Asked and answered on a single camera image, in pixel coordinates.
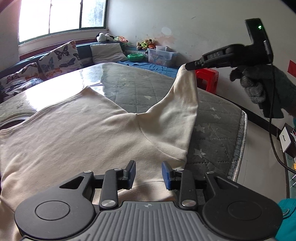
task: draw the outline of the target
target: mattress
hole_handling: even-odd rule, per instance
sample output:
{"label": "mattress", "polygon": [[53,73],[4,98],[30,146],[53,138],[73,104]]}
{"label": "mattress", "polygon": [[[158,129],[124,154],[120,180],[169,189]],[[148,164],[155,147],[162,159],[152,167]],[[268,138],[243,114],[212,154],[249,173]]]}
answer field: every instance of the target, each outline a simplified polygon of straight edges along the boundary
{"label": "mattress", "polygon": [[[0,126],[36,113],[90,86],[127,112],[142,113],[162,100],[174,79],[116,63],[93,65],[33,86],[0,104]],[[196,178],[215,171],[237,180],[247,132],[247,115],[239,107],[198,89],[199,108],[185,168]]]}
{"label": "mattress", "polygon": [[[163,99],[174,79],[131,67],[126,79],[102,81],[105,96],[127,112],[146,112]],[[198,179],[215,171],[237,180],[244,152],[247,115],[233,103],[198,89],[199,108],[185,168]]]}

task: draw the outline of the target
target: cushion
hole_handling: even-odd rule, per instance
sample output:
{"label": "cushion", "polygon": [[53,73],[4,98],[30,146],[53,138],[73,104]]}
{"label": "cushion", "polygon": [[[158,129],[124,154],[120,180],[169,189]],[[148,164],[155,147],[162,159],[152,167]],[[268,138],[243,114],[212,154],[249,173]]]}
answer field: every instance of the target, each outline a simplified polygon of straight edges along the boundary
{"label": "cushion", "polygon": [[42,83],[43,80],[40,78],[33,78],[27,81],[18,81],[12,86],[9,86],[3,90],[3,101],[8,100],[9,98],[17,95],[20,92],[23,92],[27,90],[28,88],[31,88],[34,85]]}
{"label": "cushion", "polygon": [[0,92],[3,94],[5,101],[41,82],[37,63],[30,63],[16,73],[0,79]]}
{"label": "cushion", "polygon": [[119,43],[93,44],[91,53],[95,64],[128,60]]}
{"label": "cushion", "polygon": [[50,51],[38,63],[47,80],[83,68],[75,40]]}

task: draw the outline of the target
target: white t-shirt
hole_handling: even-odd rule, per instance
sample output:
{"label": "white t-shirt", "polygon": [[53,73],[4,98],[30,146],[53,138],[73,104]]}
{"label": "white t-shirt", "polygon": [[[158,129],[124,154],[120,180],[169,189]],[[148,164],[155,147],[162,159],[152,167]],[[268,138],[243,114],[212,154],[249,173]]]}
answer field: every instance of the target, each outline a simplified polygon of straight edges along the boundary
{"label": "white t-shirt", "polygon": [[86,87],[1,130],[0,239],[21,238],[14,211],[23,200],[87,170],[104,174],[135,160],[133,188],[120,190],[119,200],[170,199],[161,163],[184,167],[197,107],[195,73],[181,66],[169,93],[145,113],[127,113]]}

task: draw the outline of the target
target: blue gripper pad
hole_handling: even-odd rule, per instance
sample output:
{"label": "blue gripper pad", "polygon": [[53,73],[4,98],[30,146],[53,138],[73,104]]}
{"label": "blue gripper pad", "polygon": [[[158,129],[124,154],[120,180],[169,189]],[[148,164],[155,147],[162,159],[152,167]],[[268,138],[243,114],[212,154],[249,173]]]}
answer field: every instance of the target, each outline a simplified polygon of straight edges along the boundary
{"label": "blue gripper pad", "polygon": [[170,172],[164,162],[161,164],[161,173],[163,175],[163,180],[165,182],[166,189],[171,190],[170,189]]}
{"label": "blue gripper pad", "polygon": [[128,170],[128,186],[132,188],[136,176],[136,163],[134,162],[131,169]]}

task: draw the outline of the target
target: green bowl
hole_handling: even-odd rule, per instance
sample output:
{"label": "green bowl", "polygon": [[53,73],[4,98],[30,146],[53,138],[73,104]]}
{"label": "green bowl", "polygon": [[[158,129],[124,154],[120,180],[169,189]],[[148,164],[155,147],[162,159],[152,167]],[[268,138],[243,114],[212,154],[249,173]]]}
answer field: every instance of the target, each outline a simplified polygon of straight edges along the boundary
{"label": "green bowl", "polygon": [[128,55],[128,60],[137,62],[137,61],[141,61],[144,57],[145,56],[142,54],[133,53]]}

